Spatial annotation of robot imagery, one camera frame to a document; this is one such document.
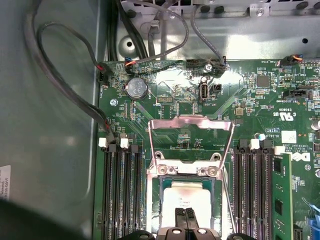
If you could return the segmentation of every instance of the orange wire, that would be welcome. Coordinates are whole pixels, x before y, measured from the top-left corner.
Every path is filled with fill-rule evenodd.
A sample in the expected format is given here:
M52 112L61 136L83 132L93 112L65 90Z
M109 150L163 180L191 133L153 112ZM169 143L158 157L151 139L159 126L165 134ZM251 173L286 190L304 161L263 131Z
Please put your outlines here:
M129 66L129 65L135 64L135 63L136 63L136 61L130 61L130 62L126 63L125 66Z
M298 61L302 61L303 60L303 58L301 58L301 57L297 57L297 56L292 56L295 60L298 60Z

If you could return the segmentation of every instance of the usb port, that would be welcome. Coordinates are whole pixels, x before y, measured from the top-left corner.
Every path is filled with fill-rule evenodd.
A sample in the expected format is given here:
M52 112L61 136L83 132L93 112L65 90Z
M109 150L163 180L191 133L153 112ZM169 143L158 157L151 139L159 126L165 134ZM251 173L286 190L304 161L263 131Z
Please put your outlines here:
M200 98L203 100L208 98L208 85L206 83L200 85Z

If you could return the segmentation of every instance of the white slot latch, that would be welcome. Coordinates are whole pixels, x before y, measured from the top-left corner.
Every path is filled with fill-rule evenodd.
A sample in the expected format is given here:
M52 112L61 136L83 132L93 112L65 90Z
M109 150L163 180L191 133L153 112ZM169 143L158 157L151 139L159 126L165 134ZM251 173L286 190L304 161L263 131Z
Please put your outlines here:
M250 149L259 149L260 148L260 141L259 139L251 139L250 140Z
M286 146L275 146L274 147L274 154L281 155L286 153Z
M129 148L129 139L128 138L121 138L120 147L122 149L128 149Z
M98 146L100 148L106 148L107 147L107 139L105 137L99 137Z

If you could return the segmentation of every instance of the motherboard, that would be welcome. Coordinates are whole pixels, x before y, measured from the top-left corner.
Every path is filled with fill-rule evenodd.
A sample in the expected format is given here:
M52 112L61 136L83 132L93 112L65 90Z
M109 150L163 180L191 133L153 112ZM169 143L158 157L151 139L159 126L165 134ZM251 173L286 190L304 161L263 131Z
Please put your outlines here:
M174 227L312 239L320 205L320 61L105 62L93 239Z

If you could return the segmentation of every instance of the ram slot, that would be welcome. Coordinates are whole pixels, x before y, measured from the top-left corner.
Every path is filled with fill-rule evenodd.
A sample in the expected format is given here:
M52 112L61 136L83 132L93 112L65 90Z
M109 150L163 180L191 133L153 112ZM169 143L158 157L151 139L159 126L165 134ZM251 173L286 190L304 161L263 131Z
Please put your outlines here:
M123 176L123 214L122 214L122 235L128 235L130 232L130 189L131 189L131 168L132 168L132 154L125 154L124 159L124 176Z
M243 188L243 193L242 193L242 233L247 234L248 229L250 226L248 225L248 212L249 212L249 166L248 166L248 156L247 154L242 154L242 167L240 168L241 171L243 172L242 174L242 186L239 186L240 189L241 187Z
M261 161L256 154L253 155L254 162L254 234L253 237L257 240L261 240L259 236L259 227L260 227L260 219L261 219L261 176L260 176L260 168Z
M232 198L233 198L233 212L235 216L235 228L237 233L242 232L242 185L241 185L241 162L242 154L238 149L235 150L234 162L233 162L233 181L232 181Z
M265 207L264 207L264 220L265 220L265 239L271 240L272 237L272 155L273 149L269 150L270 154L265 155Z
M112 196L112 154L106 152L104 154L104 180L103 180L103 203L102 203L102 219L104 220L104 227L102 230L102 239L111 239L110 229L112 226L111 219L111 196Z
M266 157L267 155L264 153L259 153L259 157L257 158L260 162L260 168L258 168L259 174L260 174L260 216L258 220L258 229L259 229L259 239L265 240L265 205L266 205Z
M248 231L247 235L253 236L254 235L254 202L255 202L255 163L254 157L252 154L249 156L247 155L247 171L248 171Z
M134 197L133 197L133 231L140 229L140 206L142 189L142 156L140 153L134 155Z
M120 185L121 185L121 152L115 153L112 161L113 177L113 195L112 195L112 230L111 239L118 238L118 221L119 221L119 203L120 203Z

